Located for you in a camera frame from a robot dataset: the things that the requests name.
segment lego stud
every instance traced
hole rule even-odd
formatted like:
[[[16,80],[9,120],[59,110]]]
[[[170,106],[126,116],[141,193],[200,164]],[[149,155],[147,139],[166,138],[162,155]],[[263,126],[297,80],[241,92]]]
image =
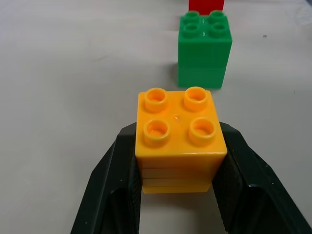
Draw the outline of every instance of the lego stud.
[[[146,110],[152,113],[159,113],[166,109],[168,104],[168,95],[166,90],[153,88],[145,93],[144,105]]]
[[[198,23],[199,22],[199,13],[197,11],[189,11],[183,17],[183,22],[187,23]]]
[[[184,106],[190,111],[201,111],[207,107],[207,91],[200,87],[188,88],[184,93]]]
[[[169,140],[169,124],[163,119],[152,119],[143,127],[144,141],[151,147],[160,147]]]
[[[189,138],[198,146],[207,145],[215,136],[215,124],[207,118],[196,118],[190,124]]]
[[[225,22],[226,16],[222,11],[212,11],[208,16],[209,23]]]
[[[183,28],[183,35],[186,38],[196,37],[199,34],[199,26],[197,23],[188,23]]]
[[[221,38],[226,35],[227,31],[228,28],[226,25],[222,23],[214,23],[209,30],[209,34],[214,38]]]

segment toy brick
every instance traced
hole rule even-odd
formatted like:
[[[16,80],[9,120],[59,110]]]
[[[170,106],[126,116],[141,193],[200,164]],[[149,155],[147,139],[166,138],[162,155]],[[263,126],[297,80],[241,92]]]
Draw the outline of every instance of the toy brick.
[[[201,185],[209,188],[210,183],[205,178],[151,178],[142,180],[143,187],[186,187],[193,185]]]
[[[153,88],[139,94],[135,154],[142,178],[143,169],[183,168],[210,184],[226,153],[209,91]]]
[[[198,11],[200,15],[209,15],[214,10],[223,10],[224,0],[189,0],[189,11]]]
[[[200,86],[219,89],[222,87],[226,68],[178,67],[178,86]]]
[[[207,172],[187,168],[143,168],[142,178],[204,178]]]
[[[204,193],[208,191],[209,185],[189,185],[189,186],[174,186],[174,187],[148,187],[143,186],[145,194],[171,194],[171,193]]]
[[[222,11],[200,16],[196,11],[180,19],[179,67],[226,67],[232,45],[227,17]]]

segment stacked blocks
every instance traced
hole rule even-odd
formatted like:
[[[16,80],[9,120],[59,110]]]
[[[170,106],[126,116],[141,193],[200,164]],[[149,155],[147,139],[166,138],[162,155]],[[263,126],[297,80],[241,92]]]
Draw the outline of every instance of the stacked blocks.
[[[189,0],[189,11],[198,11],[200,15],[209,15],[214,10],[223,10],[224,0]]]
[[[135,154],[144,193],[206,192],[226,153],[209,91],[139,94]]]
[[[189,11],[181,17],[178,37],[178,85],[221,88],[232,37],[221,11],[200,16]]]

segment white table surface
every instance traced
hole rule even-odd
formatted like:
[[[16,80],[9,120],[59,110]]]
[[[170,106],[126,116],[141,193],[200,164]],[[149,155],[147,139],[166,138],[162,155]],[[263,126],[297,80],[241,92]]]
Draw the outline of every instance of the white table surface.
[[[68,234],[137,95],[178,90],[187,0],[0,0],[0,233]],[[228,0],[220,121],[275,170],[312,225],[312,8]],[[141,234],[223,234],[213,191],[143,195]]]

